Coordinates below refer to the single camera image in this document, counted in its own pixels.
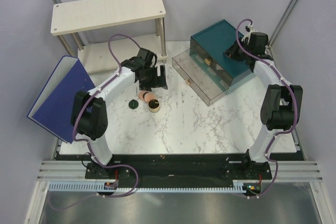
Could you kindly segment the gold cosmetic jar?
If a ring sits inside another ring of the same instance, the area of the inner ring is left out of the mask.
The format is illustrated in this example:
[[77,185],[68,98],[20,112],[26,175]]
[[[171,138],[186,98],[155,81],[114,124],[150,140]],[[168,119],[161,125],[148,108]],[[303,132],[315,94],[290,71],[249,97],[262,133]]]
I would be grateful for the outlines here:
[[157,99],[152,99],[148,102],[150,112],[157,113],[160,110],[160,103]]

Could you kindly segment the smoked clear drawer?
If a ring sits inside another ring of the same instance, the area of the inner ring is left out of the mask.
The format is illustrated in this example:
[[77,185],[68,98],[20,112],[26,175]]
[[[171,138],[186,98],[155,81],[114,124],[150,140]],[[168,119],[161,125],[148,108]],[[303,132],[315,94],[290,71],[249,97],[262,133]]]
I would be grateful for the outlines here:
[[213,46],[211,41],[200,40],[191,37],[190,49],[201,58],[201,63],[204,63],[206,67],[209,67],[216,76],[218,76],[224,82],[224,86],[230,87],[233,78],[231,75],[220,65],[220,60],[224,58],[223,55],[219,55],[216,47]]
[[207,106],[228,92],[229,86],[192,49],[173,57],[172,66]]

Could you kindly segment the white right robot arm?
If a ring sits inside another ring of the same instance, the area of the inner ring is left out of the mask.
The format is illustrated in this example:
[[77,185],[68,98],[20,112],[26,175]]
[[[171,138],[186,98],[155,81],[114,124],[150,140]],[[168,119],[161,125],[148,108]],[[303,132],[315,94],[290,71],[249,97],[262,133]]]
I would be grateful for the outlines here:
[[263,125],[240,166],[241,174],[251,179],[267,174],[270,153],[277,137],[295,129],[299,121],[303,88],[288,82],[276,68],[272,57],[266,54],[267,34],[258,32],[252,25],[245,29],[247,34],[243,37],[237,35],[234,44],[224,54],[232,60],[244,62],[266,88],[260,109]]

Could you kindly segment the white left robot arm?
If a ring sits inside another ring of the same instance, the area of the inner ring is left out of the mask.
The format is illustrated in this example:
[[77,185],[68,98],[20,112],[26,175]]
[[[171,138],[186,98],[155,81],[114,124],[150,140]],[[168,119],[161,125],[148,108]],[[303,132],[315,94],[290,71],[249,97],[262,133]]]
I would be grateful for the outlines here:
[[111,178],[115,165],[110,162],[112,151],[105,132],[108,128],[108,106],[124,89],[134,83],[140,90],[167,89],[165,65],[156,66],[157,55],[140,48],[135,57],[118,63],[117,70],[107,80],[89,91],[75,94],[70,123],[74,142],[85,142],[91,159],[98,164],[97,173]]

